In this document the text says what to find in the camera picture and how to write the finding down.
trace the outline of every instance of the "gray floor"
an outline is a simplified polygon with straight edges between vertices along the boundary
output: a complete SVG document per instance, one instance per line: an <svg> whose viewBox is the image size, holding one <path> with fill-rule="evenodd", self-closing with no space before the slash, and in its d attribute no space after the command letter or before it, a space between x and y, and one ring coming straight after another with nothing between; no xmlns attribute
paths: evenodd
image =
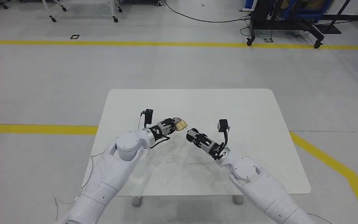
<svg viewBox="0 0 358 224"><path fill-rule="evenodd" d="M106 1L8 3L0 9L0 40L245 42L244 22L203 24L167 7L123 6L113 23ZM174 1L176 10L207 20L233 19L242 2ZM338 25L329 45L355 45L358 24ZM275 43L313 44L274 31ZM290 130L358 172L357 51L132 46L0 45L0 123L98 125L113 88L270 88ZM51 223L53 196L79 192L94 136L0 134L0 222ZM346 179L296 147L312 186L294 198L334 224L356 223L358 202ZM133 208L115 198L99 223L272 223L251 203L230 197L148 197ZM60 204L60 215L67 206Z"/></svg>

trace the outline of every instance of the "caster wheel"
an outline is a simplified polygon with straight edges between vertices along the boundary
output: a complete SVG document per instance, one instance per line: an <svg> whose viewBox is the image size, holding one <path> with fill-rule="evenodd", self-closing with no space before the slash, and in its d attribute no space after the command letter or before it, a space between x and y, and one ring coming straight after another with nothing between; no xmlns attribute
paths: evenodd
<svg viewBox="0 0 358 224"><path fill-rule="evenodd" d="M316 49L318 49L320 46L321 46L320 43L315 43L313 47L316 48Z"/></svg>

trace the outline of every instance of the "yellow floor line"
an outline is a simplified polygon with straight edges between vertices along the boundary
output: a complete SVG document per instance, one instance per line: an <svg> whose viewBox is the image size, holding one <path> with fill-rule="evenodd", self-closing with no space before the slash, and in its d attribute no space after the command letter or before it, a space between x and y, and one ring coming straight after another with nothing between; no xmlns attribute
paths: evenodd
<svg viewBox="0 0 358 224"><path fill-rule="evenodd" d="M341 164L316 146L310 144L297 134L293 132L290 132L290 134L295 144L309 152L312 156L324 162L330 168L336 170L341 175L343 175L348 180L349 185L351 186L354 194L356 195L356 198L358 199L358 176L354 171Z"/></svg>
<svg viewBox="0 0 358 224"><path fill-rule="evenodd" d="M210 48L274 48L274 49L314 49L308 44L263 44L215 43L215 42L150 42L150 41L85 41L85 40L0 40L0 45L78 45L78 46L184 46ZM322 45L320 49L358 50L356 45Z"/></svg>
<svg viewBox="0 0 358 224"><path fill-rule="evenodd" d="M0 124L0 133L13 134L81 134L95 135L97 126L81 125L36 125L36 124ZM317 159L324 162L327 166L339 172L349 182L353 192L358 199L358 176L354 171L341 164L316 146L302 139L297 134L290 132L291 138L295 144L309 152Z"/></svg>
<svg viewBox="0 0 358 224"><path fill-rule="evenodd" d="M79 125L36 125L0 124L0 133L14 134L91 134L97 133L97 126Z"/></svg>

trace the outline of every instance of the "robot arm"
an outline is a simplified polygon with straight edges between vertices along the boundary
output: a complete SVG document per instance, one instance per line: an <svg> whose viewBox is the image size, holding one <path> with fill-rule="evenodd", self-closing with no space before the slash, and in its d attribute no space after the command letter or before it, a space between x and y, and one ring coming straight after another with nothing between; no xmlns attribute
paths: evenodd
<svg viewBox="0 0 358 224"><path fill-rule="evenodd" d="M168 118L153 127L116 137L93 167L85 190L56 224L96 224L106 206L127 182L143 150L156 146L157 140L167 140L167 135L186 127L180 118Z"/></svg>
<svg viewBox="0 0 358 224"><path fill-rule="evenodd" d="M233 155L226 144L217 144L195 128L187 132L186 138L208 153L220 167L227 167L233 184L276 223L315 224L292 200L285 187L253 160Z"/></svg>

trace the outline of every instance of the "table top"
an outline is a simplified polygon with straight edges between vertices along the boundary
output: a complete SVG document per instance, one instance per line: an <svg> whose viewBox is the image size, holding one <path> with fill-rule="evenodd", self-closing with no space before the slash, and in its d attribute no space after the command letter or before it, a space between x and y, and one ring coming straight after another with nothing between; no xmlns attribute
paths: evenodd
<svg viewBox="0 0 358 224"><path fill-rule="evenodd" d="M228 147L232 152L257 161L289 194L310 192L284 118L268 89L111 90L91 155L103 152L119 134L137 130L140 112L147 108L154 110L152 125L178 116L189 129L196 128L219 143L224 137L218 133L217 123L228 119ZM145 150L118 196L242 194L225 168L188 142L185 135L186 130L175 132L170 141ZM89 159L83 183L91 167Z"/></svg>

